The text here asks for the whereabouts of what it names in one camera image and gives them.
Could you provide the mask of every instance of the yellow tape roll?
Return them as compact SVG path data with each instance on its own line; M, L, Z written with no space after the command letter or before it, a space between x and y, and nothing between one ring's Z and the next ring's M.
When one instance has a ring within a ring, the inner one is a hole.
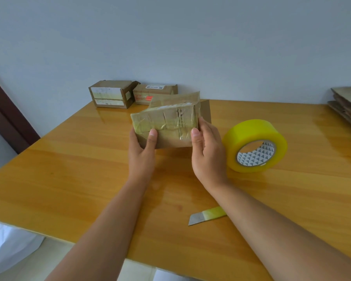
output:
M222 139L227 164L236 172L260 172L278 163L286 153L287 142L270 122L252 119L231 128ZM248 145L256 144L247 150Z

